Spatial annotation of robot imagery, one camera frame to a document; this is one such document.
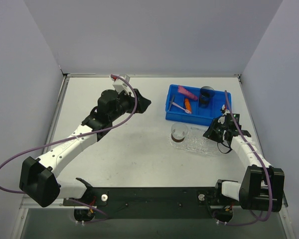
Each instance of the orange object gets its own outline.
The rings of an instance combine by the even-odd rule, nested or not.
[[[185,108],[191,112],[191,106],[188,98],[185,98]]]

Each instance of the pink tube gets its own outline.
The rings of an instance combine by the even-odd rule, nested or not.
[[[197,101],[198,97],[194,95],[193,93],[189,92],[187,89],[185,89],[183,86],[178,86],[178,92],[187,96],[188,98],[192,99],[193,101]]]

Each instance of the screw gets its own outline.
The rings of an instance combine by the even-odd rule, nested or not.
[[[198,195],[198,199],[199,199],[200,201],[204,201],[204,200],[205,200],[205,195],[204,195],[204,194],[199,194],[199,195]]]

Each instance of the gray wall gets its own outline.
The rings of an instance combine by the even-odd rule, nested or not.
[[[283,1],[242,82],[264,154],[285,171],[285,194],[299,238],[299,0]]]
[[[242,73],[282,0],[24,0],[63,72]]]
[[[0,164],[45,142],[61,82],[61,71],[24,2],[0,0]],[[23,159],[2,170],[0,184],[18,189]],[[0,191],[0,239],[10,237],[21,198]]]

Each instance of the blue plastic tray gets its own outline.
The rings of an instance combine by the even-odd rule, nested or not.
[[[199,97],[200,88],[188,87],[188,86],[184,86],[184,88],[192,92],[197,97]],[[225,92],[223,91],[215,91],[214,97],[209,102],[209,105],[206,108],[199,107],[198,100],[192,101],[191,99],[189,99],[191,109],[192,109],[192,114],[187,114],[182,109],[173,105],[170,107],[170,110],[168,110],[173,95],[175,95],[174,102],[182,106],[183,108],[185,108],[185,103],[184,103],[185,96],[178,93],[177,89],[178,89],[178,85],[169,86],[168,95],[166,99],[166,108],[165,108],[166,120],[210,126],[214,118],[221,116],[220,109],[224,104],[226,104]],[[231,106],[230,93],[228,93],[228,99]]]

